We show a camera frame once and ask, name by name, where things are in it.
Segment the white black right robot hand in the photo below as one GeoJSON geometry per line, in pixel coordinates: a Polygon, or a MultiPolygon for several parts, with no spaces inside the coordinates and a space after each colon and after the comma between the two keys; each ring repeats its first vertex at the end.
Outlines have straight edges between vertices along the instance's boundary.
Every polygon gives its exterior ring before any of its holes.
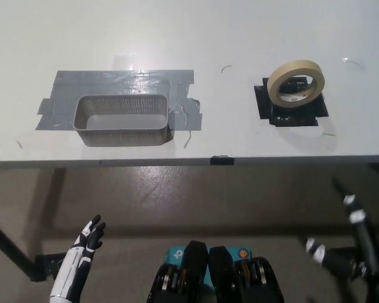
{"type": "Polygon", "coordinates": [[[353,247],[328,248],[312,237],[300,242],[306,253],[334,277],[345,282],[361,278],[367,285],[367,302],[379,302],[379,239],[357,196],[343,183],[332,179],[342,199],[355,241],[353,247]]]}

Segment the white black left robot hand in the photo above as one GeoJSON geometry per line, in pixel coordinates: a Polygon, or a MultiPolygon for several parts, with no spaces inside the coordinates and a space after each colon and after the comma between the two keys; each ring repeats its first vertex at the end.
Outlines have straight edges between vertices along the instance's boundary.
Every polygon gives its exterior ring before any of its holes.
{"type": "Polygon", "coordinates": [[[89,221],[63,259],[49,296],[49,302],[79,302],[93,257],[102,245],[105,222],[96,215],[89,221]]]}

